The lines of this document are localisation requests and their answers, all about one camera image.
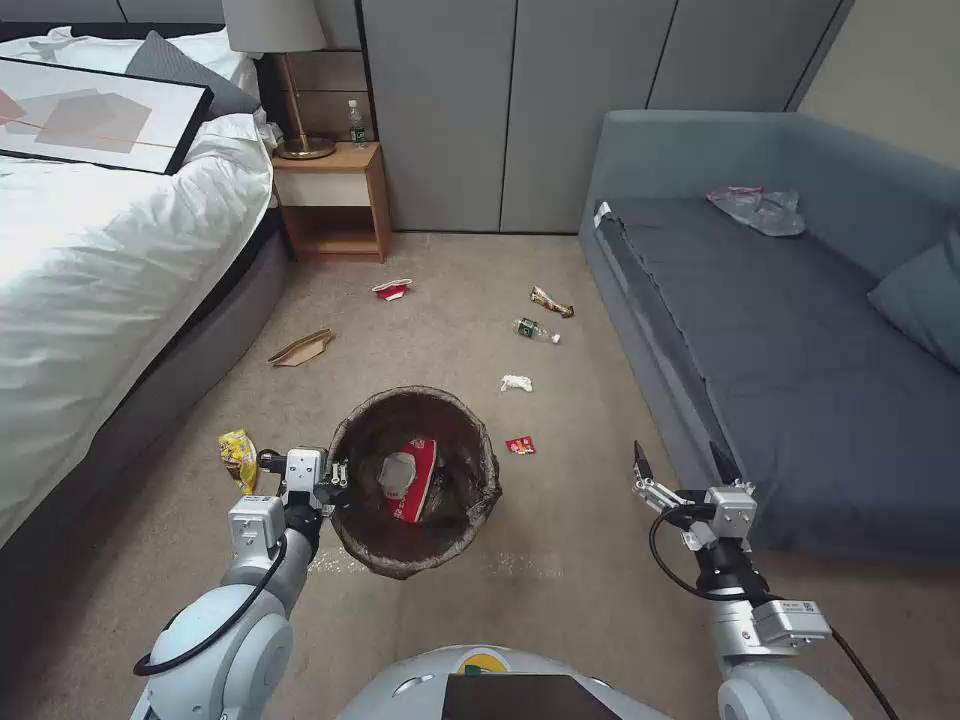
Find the sofa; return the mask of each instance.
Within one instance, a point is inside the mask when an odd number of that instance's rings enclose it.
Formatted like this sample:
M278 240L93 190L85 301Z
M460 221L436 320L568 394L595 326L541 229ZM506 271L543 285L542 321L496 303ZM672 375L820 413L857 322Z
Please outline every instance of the sofa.
M806 231L725 186L798 190ZM960 172L803 115L606 115L584 254L681 484L720 482L712 443L756 486L754 547L960 552L960 372L867 297L958 207Z

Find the white crumpled tissue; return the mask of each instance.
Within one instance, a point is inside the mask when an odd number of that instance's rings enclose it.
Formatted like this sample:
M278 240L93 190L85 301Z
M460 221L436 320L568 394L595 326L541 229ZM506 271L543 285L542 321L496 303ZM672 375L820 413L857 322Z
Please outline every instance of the white crumpled tissue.
M500 381L500 392L506 392L512 387L533 392L533 380L524 375L504 375Z

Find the abstract artwork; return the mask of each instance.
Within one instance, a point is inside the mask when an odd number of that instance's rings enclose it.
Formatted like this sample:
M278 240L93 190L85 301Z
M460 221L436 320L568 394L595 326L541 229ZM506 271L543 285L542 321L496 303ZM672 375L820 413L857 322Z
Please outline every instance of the abstract artwork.
M210 99L197 85L0 58L0 154L171 174Z

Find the table lamp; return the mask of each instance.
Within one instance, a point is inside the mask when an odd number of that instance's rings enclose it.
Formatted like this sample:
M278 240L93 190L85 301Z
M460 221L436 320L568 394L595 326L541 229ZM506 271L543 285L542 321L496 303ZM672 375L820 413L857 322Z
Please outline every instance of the table lamp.
M327 138L308 137L300 117L300 93L290 72L287 53L322 50L327 46L313 0L223 0L230 47L240 52L277 53L286 81L294 136L277 150L290 160L312 160L336 150Z

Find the yellow snack bag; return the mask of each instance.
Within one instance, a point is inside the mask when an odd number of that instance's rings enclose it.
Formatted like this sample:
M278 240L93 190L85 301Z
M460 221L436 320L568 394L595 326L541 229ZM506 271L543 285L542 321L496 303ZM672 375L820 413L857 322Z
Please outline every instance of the yellow snack bag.
M244 429L225 433L217 438L220 443L220 459L226 465L230 477L244 495L257 491L257 448L247 437Z

